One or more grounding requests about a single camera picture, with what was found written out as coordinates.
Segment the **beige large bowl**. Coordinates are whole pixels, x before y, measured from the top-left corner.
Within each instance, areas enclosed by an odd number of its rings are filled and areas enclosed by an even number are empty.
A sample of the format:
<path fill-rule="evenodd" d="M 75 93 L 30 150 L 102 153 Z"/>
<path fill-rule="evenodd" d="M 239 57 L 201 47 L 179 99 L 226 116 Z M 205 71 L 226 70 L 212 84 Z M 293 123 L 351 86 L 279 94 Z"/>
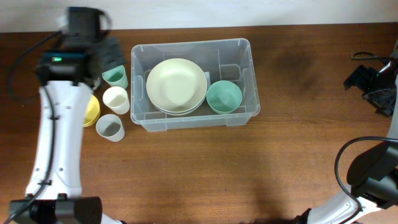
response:
<path fill-rule="evenodd" d="M 152 104 L 153 104 L 153 106 L 155 106 L 159 111 L 164 112 L 164 113 L 166 113 L 166 114 L 169 114 L 169 115 L 172 115 L 172 116 L 183 116 L 183 115 L 192 113 L 192 112 L 194 112 L 196 109 L 198 109 L 198 108 L 202 105 L 202 103 L 204 102 L 205 98 L 206 98 L 206 97 L 204 96 L 203 99 L 201 100 L 201 102 L 199 102 L 196 106 L 194 106 L 193 108 L 191 108 L 191 109 L 189 109 L 189 110 L 183 111 L 183 112 L 170 112 L 170 111 L 167 111 L 167 110 L 163 110 L 162 108 L 159 108 L 159 107 L 158 107 L 157 105 L 155 105 L 154 103 L 152 103 Z"/>
<path fill-rule="evenodd" d="M 157 64 L 146 81 L 153 105 L 166 113 L 186 113 L 206 96 L 208 82 L 204 71 L 183 58 L 171 58 Z"/>

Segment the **yellow small bowl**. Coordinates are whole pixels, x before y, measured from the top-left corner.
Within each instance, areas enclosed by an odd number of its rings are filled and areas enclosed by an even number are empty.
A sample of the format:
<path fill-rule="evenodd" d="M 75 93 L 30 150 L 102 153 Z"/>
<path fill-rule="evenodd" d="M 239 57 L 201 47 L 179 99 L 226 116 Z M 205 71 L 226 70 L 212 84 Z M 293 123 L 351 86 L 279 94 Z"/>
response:
<path fill-rule="evenodd" d="M 86 108 L 85 119 L 83 122 L 83 127 L 89 127 L 97 122 L 100 117 L 100 103 L 94 95 L 91 95 L 90 101 Z"/>

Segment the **cream white cup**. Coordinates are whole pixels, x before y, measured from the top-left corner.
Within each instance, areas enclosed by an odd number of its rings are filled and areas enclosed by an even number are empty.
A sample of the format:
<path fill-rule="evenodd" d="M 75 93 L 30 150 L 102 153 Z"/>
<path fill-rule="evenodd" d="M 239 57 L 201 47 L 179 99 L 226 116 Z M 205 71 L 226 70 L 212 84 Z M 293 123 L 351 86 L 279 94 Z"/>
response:
<path fill-rule="evenodd" d="M 103 93 L 103 103 L 116 114 L 126 114 L 130 109 L 127 91 L 119 86 L 108 88 Z"/>

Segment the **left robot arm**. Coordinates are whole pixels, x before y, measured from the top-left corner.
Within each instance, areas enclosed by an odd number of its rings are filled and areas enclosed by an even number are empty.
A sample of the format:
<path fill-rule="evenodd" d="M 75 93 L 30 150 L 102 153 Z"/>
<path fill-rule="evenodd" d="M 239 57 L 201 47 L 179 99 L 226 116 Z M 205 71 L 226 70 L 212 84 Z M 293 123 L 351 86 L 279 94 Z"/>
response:
<path fill-rule="evenodd" d="M 101 28 L 106 13 L 69 7 L 67 29 L 55 35 L 35 73 L 41 119 L 34 169 L 25 196 L 9 206 L 8 222 L 112 223 L 99 197 L 83 197 L 80 155 L 83 122 L 95 83 L 125 62 L 119 41 Z"/>

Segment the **mint green cup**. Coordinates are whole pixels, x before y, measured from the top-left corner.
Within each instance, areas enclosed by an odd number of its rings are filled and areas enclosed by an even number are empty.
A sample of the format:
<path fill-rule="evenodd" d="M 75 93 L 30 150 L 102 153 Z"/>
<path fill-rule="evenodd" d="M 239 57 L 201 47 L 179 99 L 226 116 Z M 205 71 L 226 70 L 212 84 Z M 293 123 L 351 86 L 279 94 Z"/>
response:
<path fill-rule="evenodd" d="M 128 87 L 126 70 L 123 65 L 114 67 L 102 73 L 103 80 L 110 86 L 118 86 L 123 89 Z"/>

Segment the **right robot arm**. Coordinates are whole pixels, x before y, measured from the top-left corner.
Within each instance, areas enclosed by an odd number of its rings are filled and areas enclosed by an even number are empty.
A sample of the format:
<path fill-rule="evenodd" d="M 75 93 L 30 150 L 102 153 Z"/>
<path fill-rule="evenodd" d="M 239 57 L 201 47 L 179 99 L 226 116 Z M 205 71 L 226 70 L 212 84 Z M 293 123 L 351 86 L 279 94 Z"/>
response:
<path fill-rule="evenodd" d="M 353 60 L 378 60 L 379 71 L 359 66 L 345 81 L 345 89 L 352 86 L 362 91 L 362 97 L 376 108 L 377 113 L 390 117 L 387 137 L 365 136 L 345 143 L 338 151 L 334 173 L 341 190 L 323 205 L 309 208 L 294 219 L 294 223 L 357 223 L 372 212 L 397 205 L 397 50 L 388 57 L 370 52 L 356 52 Z M 346 184 L 338 172 L 343 152 L 360 141 L 378 144 L 358 155 L 351 163 Z"/>

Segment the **mint green small bowl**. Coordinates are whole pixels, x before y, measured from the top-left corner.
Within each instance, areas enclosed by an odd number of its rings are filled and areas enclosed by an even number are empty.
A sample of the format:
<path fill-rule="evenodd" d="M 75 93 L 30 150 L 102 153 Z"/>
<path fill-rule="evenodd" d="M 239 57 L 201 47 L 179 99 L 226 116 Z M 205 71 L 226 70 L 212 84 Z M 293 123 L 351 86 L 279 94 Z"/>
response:
<path fill-rule="evenodd" d="M 243 94 L 237 84 L 220 80 L 209 87 L 206 100 L 215 113 L 230 114 L 241 105 Z"/>

